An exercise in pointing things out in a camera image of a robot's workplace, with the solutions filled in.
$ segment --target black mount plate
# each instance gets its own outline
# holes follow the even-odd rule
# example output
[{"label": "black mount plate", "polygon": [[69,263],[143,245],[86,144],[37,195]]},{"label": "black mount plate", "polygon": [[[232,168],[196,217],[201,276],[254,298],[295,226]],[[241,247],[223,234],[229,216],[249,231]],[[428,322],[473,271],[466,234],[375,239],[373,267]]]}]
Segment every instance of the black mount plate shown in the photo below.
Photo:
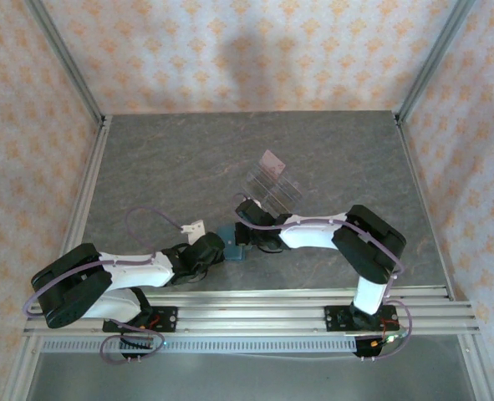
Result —
[{"label": "black mount plate", "polygon": [[[156,332],[175,332],[176,324],[178,323],[178,308],[177,307],[152,307],[150,321],[154,321],[159,316],[159,320],[152,327]],[[102,327],[104,332],[133,332],[126,328],[118,327],[111,321],[105,321]]]},{"label": "black mount plate", "polygon": [[[357,325],[353,319],[350,310],[351,306],[334,305],[324,307],[324,321],[327,326],[327,332],[363,332],[364,328]],[[372,315],[373,321],[377,321],[375,327],[368,331],[382,332],[384,327],[381,326],[382,320],[396,321],[397,323],[387,322],[386,332],[396,332],[399,330],[399,318],[397,309],[393,305],[382,305],[375,315]]]}]

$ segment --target orange floral pattern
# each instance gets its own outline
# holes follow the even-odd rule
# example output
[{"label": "orange floral pattern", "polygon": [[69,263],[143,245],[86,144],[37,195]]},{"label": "orange floral pattern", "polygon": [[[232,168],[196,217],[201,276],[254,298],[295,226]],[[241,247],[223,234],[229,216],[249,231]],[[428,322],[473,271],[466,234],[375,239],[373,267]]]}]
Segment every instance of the orange floral pattern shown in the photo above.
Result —
[{"label": "orange floral pattern", "polygon": [[106,114],[395,110],[455,2],[45,1]]},{"label": "orange floral pattern", "polygon": [[29,280],[57,257],[94,131],[25,3],[0,0],[0,399]]},{"label": "orange floral pattern", "polygon": [[477,2],[407,124],[457,290],[494,362],[494,0]]}]

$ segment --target gray floor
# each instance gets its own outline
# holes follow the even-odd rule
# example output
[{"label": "gray floor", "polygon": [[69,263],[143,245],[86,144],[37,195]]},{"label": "gray floor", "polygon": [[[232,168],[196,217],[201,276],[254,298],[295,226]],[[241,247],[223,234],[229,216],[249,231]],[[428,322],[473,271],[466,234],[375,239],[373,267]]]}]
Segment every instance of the gray floor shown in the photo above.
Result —
[{"label": "gray floor", "polygon": [[28,399],[474,399],[456,336],[415,337],[404,352],[374,363],[354,356],[313,361],[290,355],[158,353],[141,364],[111,366],[97,354],[43,354]]},{"label": "gray floor", "polygon": [[[234,221],[232,195],[271,150],[301,184],[302,216],[329,216],[363,204],[407,239],[399,286],[446,283],[390,112],[273,112],[121,115],[112,121],[84,241],[115,254],[145,249],[126,235],[132,206],[162,209],[181,224]],[[141,212],[133,227],[157,248],[186,238]],[[354,287],[358,276],[337,253],[252,250],[243,262],[214,266],[198,283],[162,291]]]}]

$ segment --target patterned wall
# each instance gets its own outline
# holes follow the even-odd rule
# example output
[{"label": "patterned wall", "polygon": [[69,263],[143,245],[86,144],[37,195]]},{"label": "patterned wall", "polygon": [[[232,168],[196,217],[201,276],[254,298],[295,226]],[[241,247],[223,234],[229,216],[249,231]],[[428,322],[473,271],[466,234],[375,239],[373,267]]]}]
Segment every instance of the patterned wall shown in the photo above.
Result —
[{"label": "patterned wall", "polygon": [[106,114],[398,109],[454,0],[46,0]]},{"label": "patterned wall", "polygon": [[410,117],[430,213],[494,360],[494,0],[477,0]]},{"label": "patterned wall", "polygon": [[58,255],[95,125],[22,0],[0,0],[0,397],[29,279]]}]

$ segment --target perforated metal strip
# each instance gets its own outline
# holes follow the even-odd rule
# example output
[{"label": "perforated metal strip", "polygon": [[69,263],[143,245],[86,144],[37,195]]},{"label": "perforated metal strip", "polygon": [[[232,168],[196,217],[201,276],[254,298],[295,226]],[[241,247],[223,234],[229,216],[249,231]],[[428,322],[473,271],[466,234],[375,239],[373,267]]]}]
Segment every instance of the perforated metal strip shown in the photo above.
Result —
[{"label": "perforated metal strip", "polygon": [[[55,337],[45,338],[43,353],[97,353],[104,338]],[[133,349],[112,340],[106,352]],[[356,351],[354,338],[333,337],[270,337],[270,338],[170,338],[161,353],[350,353]]]}]

